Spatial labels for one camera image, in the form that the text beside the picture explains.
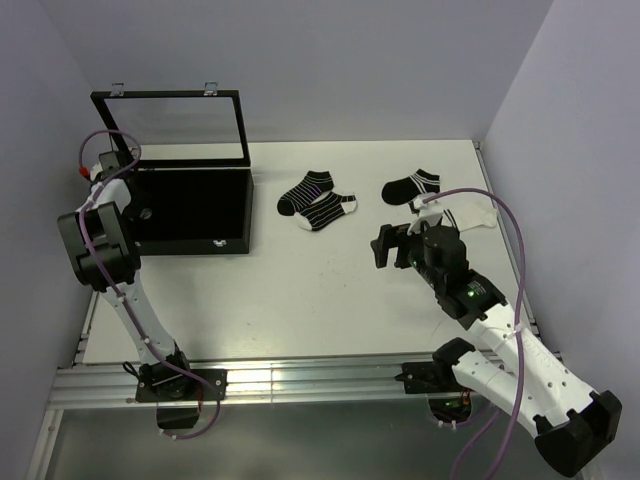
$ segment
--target black and white sock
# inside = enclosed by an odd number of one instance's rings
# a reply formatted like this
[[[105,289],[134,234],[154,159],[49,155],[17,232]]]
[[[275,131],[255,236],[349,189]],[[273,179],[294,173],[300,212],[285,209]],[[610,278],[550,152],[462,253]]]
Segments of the black and white sock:
[[[385,184],[382,199],[389,205],[403,205],[421,193],[440,193],[440,175],[418,170],[406,178]]]
[[[329,172],[307,172],[302,181],[278,200],[278,212],[287,217],[308,207],[320,195],[333,189]]]
[[[330,192],[326,198],[296,213],[295,219],[305,230],[317,232],[334,220],[355,211],[357,206],[355,195],[338,195]]]

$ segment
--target white sock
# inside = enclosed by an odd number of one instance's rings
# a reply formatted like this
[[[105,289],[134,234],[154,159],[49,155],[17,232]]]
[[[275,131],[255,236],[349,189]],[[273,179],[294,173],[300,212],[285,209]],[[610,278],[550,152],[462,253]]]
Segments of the white sock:
[[[480,202],[470,202],[445,209],[442,224],[464,232],[475,227],[493,228],[498,224],[498,211]]]
[[[294,218],[301,228],[317,232],[338,218],[354,212],[357,206],[355,195],[329,192],[326,198],[300,210]]]

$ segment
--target open box lid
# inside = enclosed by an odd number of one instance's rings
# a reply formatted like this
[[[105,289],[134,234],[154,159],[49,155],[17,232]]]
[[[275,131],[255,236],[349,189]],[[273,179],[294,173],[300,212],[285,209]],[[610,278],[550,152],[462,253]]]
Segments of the open box lid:
[[[250,167],[238,90],[93,92],[91,100],[108,129],[122,130],[142,145],[141,168]],[[111,135],[131,155],[130,142]]]

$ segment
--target screw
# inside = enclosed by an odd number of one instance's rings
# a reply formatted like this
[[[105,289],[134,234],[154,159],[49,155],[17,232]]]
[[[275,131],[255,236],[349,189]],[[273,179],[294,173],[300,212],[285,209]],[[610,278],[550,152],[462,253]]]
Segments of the screw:
[[[140,219],[149,220],[151,218],[151,215],[153,215],[153,210],[151,210],[150,208],[143,208],[140,212]]]

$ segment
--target cable clip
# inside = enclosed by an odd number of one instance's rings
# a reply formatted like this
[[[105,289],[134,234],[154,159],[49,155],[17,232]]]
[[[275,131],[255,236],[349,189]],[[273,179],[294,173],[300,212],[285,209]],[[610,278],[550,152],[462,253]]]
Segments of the cable clip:
[[[516,325],[513,328],[513,331],[505,337],[505,342],[511,340],[513,337],[516,336],[518,332],[522,332],[522,330],[524,330],[525,328],[527,327],[524,326],[524,323],[519,323],[518,325]]]

